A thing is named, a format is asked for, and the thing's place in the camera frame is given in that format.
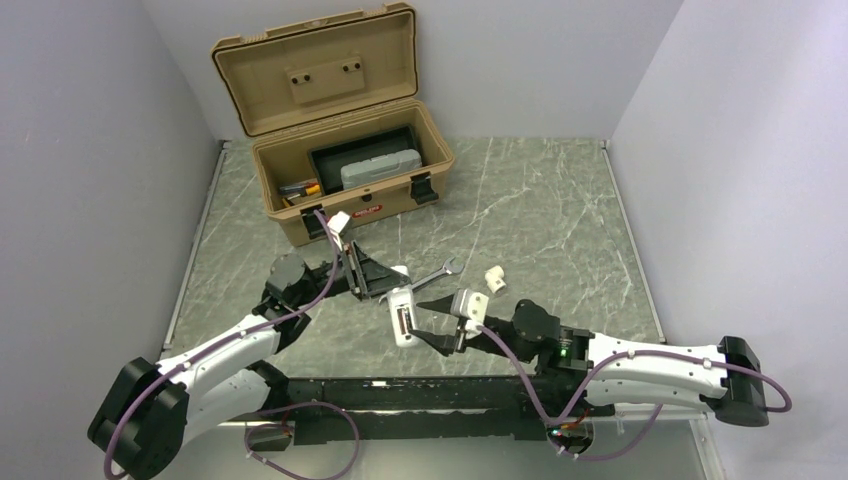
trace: red label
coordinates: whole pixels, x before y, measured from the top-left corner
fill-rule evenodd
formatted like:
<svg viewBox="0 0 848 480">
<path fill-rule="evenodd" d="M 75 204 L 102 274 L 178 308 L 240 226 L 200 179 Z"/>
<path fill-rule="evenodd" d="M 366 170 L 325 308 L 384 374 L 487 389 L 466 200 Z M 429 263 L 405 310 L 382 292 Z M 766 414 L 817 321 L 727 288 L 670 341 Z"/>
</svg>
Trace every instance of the red label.
<svg viewBox="0 0 848 480">
<path fill-rule="evenodd" d="M 364 217 L 365 215 L 368 215 L 368 214 L 371 214 L 371 213 L 374 213 L 374 212 L 379 212 L 382 209 L 383 209 L 382 205 L 373 205 L 373 206 L 370 206 L 366 209 L 360 210 L 358 212 L 354 212 L 353 218 Z"/>
</svg>

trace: wrench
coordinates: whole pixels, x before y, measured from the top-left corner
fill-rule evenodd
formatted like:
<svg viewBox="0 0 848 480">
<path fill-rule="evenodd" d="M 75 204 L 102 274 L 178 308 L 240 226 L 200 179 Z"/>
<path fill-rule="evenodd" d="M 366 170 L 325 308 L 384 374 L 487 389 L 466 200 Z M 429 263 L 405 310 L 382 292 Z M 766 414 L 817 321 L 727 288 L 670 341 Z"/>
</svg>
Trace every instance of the wrench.
<svg viewBox="0 0 848 480">
<path fill-rule="evenodd" d="M 421 280 L 418 280 L 417 282 L 413 283 L 412 284 L 412 291 L 417 292 L 418 290 L 421 290 L 422 288 L 426 287 L 427 285 L 430 285 L 431 283 L 435 282 L 436 280 L 438 280 L 442 277 L 447 277 L 448 275 L 454 275 L 454 274 L 457 274 L 457 273 L 461 273 L 462 269 L 465 268 L 465 266 L 462 265 L 461 263 L 460 264 L 454 263 L 454 260 L 456 260 L 456 257 L 451 257 L 451 258 L 445 260 L 445 264 L 442 265 L 442 268 L 436 270 L 435 272 L 431 273 L 430 275 L 427 275 L 426 277 L 422 278 Z M 386 295 L 383 295 L 382 297 L 380 297 L 380 300 L 378 300 L 377 303 L 379 303 L 381 305 L 383 303 L 385 303 L 386 299 L 387 299 L 387 295 L 388 295 L 388 293 Z"/>
</svg>

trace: white plastic fitting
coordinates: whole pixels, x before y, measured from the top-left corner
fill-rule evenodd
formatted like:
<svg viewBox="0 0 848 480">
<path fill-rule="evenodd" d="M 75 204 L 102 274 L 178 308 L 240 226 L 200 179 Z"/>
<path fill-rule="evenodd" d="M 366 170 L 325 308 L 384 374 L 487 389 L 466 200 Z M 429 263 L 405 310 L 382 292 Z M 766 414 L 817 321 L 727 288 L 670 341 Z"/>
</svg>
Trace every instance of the white plastic fitting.
<svg viewBox="0 0 848 480">
<path fill-rule="evenodd" d="M 494 267 L 486 270 L 486 286 L 489 287 L 489 290 L 492 293 L 497 294 L 506 288 L 506 283 L 503 281 L 504 271 L 500 265 L 495 265 Z"/>
<path fill-rule="evenodd" d="M 330 221 L 327 222 L 327 227 L 330 229 L 330 235 L 333 237 L 333 241 L 336 242 L 336 245 L 340 250 L 343 248 L 342 235 L 344 235 L 344 233 L 350 228 L 350 225 L 350 215 L 345 212 L 339 212 L 333 215 L 330 218 Z"/>
</svg>

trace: tan toolbox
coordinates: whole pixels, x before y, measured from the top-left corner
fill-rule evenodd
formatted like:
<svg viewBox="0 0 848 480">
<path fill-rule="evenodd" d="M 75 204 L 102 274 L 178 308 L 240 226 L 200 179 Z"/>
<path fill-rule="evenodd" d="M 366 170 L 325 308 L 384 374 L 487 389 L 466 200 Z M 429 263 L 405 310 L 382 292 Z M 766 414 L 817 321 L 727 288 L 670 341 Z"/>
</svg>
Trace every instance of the tan toolbox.
<svg viewBox="0 0 848 480">
<path fill-rule="evenodd" d="M 454 155 L 427 107 L 415 99 L 415 10 L 392 3 L 222 39 L 212 59 L 257 140 L 253 161 L 269 218 L 292 245 L 324 235 L 314 210 L 351 214 L 363 225 L 444 197 Z M 409 125 L 422 167 L 350 190 L 284 205 L 281 186 L 317 177 L 311 151 Z"/>
</svg>

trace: marble floor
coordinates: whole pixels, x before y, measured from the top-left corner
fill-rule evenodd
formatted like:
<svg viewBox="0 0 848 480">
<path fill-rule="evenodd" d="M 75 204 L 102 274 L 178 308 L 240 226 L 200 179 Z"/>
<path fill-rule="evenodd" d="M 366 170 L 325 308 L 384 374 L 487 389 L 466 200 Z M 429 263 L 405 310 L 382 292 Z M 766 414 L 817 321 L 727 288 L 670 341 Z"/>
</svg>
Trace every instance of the marble floor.
<svg viewBox="0 0 848 480">
<path fill-rule="evenodd" d="M 445 198 L 353 231 L 385 265 L 415 278 L 450 256 L 466 267 L 416 294 L 432 300 L 457 288 L 486 291 L 483 273 L 506 272 L 507 292 L 490 315 L 509 319 L 530 298 L 562 324 L 657 342 L 658 330 L 616 189 L 597 140 L 462 138 Z M 246 142 L 225 157 L 179 313 L 172 353 L 230 328 L 259 301 L 271 262 L 294 251 L 263 211 Z M 326 241 L 297 249 L 307 264 L 330 259 Z M 394 345 L 385 306 L 339 295 L 310 313 L 294 345 L 270 359 L 289 376 L 510 374 L 506 359 L 476 351 L 444 358 L 426 346 Z M 419 328 L 449 333 L 455 319 L 418 311 Z"/>
</svg>

